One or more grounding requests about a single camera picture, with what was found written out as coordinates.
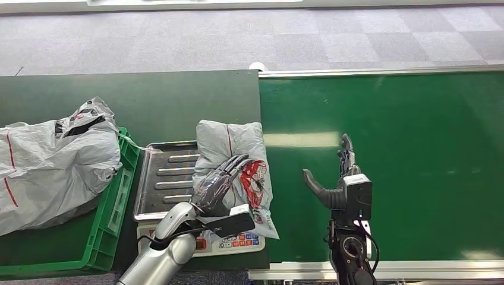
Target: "green crate handle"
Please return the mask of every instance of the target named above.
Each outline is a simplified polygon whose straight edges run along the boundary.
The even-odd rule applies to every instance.
[[[117,197],[115,198],[114,209],[112,210],[111,219],[108,223],[108,229],[119,235],[119,227],[123,215],[125,213],[124,207],[126,207],[126,201],[128,199],[128,192],[130,188],[130,180],[133,178],[133,172],[123,168],[121,175],[121,183],[119,184],[119,191]]]

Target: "silver robotic arm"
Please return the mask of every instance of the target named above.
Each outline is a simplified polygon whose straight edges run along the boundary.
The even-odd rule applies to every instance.
[[[186,221],[196,219],[194,207],[182,202],[173,207],[157,226],[155,240],[164,240]],[[167,284],[186,264],[196,250],[196,237],[191,233],[177,236],[166,248],[152,248],[151,243],[122,275],[117,285]]]
[[[145,248],[116,285],[166,285],[196,250],[196,237],[211,230],[220,237],[255,228],[248,204],[227,210],[222,200],[240,170],[252,162],[233,156],[211,171],[194,190],[190,202],[175,205],[158,224]],[[209,217],[219,217],[209,221]]]

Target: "digital scale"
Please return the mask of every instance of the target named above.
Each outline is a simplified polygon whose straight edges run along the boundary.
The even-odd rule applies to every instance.
[[[193,173],[199,158],[196,141],[160,142],[149,144],[153,151],[145,153],[134,219],[138,222],[137,237],[152,236],[158,223],[179,202],[189,202],[193,193]],[[138,252],[149,244],[147,239],[138,243]],[[242,254],[264,249],[264,237],[241,233],[235,237],[212,243],[197,238],[193,257]]]

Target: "plastic bag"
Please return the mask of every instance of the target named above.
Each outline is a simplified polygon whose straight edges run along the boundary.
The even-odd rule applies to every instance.
[[[118,131],[98,97],[58,121],[0,128],[0,235],[95,208],[122,165]]]
[[[269,211],[273,192],[261,124],[227,125],[202,120],[196,126],[196,138],[200,158],[194,167],[194,189],[199,187],[211,170],[225,160],[233,155],[248,154],[255,161],[246,165],[238,174],[233,181],[233,189],[226,193],[222,202],[227,209],[248,203],[256,224],[255,230],[251,232],[278,239]]]

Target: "metal tray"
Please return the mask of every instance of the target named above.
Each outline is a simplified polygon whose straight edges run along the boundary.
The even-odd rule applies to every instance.
[[[159,220],[176,203],[189,201],[193,193],[196,141],[157,142],[147,146],[135,201],[136,221]]]

